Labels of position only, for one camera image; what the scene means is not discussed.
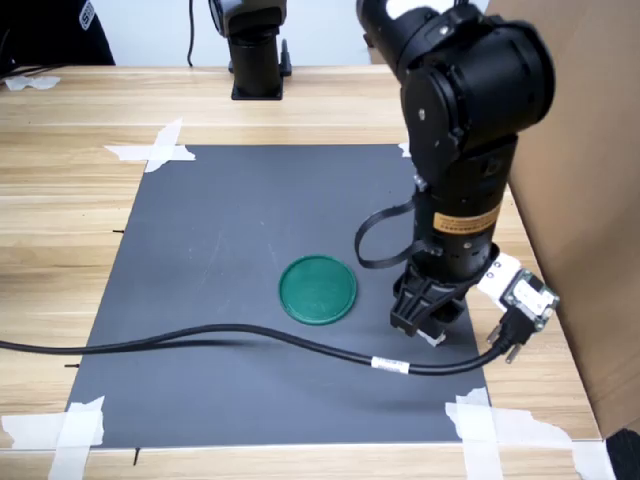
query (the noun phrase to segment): gray mat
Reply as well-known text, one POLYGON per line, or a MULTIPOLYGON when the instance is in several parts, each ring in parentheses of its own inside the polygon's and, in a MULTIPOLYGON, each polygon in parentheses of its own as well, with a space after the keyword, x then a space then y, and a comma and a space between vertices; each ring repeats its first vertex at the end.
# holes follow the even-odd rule
MULTIPOLYGON (((89 345, 236 322, 411 362, 477 355, 468 316, 437 349, 393 330, 402 267, 356 261, 360 223, 412 194, 413 168, 397 146, 189 150, 195 162, 143 176, 89 345), (285 267, 313 253, 341 259, 358 279, 353 310, 325 327, 292 320, 277 294, 285 267)), ((408 214, 376 227, 363 253, 397 253, 411 224, 408 214)), ((229 343, 83 358, 70 401, 105 395, 103 447, 454 441, 445 402, 485 386, 482 371, 405 376, 268 339, 206 338, 229 343)))

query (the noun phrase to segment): warning label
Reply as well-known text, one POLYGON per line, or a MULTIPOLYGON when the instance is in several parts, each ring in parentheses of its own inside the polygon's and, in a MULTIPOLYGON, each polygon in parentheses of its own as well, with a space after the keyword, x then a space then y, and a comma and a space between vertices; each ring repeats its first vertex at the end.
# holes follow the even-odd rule
POLYGON ((467 235, 470 233, 478 233, 486 230, 496 223, 500 214, 498 205, 487 213, 476 217, 450 217, 442 213, 436 213, 433 216, 433 228, 440 232, 451 233, 453 235, 467 235))

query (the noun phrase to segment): green lid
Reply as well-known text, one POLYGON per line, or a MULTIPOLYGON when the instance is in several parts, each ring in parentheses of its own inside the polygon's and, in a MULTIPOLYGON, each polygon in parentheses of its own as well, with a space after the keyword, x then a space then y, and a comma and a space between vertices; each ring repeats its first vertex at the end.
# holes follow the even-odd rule
POLYGON ((280 277, 282 307, 306 325, 340 320, 351 310, 357 290, 351 269, 326 255, 299 258, 280 277))

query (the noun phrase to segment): cardboard panel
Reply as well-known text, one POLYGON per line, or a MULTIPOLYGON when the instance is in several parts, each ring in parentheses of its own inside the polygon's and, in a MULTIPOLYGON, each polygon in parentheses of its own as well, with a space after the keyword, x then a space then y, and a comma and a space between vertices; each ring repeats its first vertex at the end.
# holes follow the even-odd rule
POLYGON ((556 64, 549 116, 521 137, 512 189, 605 436, 640 418, 640 4, 494 0, 556 64))

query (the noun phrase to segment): cable connector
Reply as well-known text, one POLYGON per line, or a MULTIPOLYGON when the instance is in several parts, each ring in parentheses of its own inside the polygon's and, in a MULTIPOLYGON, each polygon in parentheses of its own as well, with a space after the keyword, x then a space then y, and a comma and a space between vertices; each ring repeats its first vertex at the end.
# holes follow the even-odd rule
POLYGON ((502 346, 503 353, 511 350, 506 360, 510 364, 529 338, 544 329, 559 301, 542 280, 531 271, 521 269, 500 298, 506 312, 487 341, 502 346))

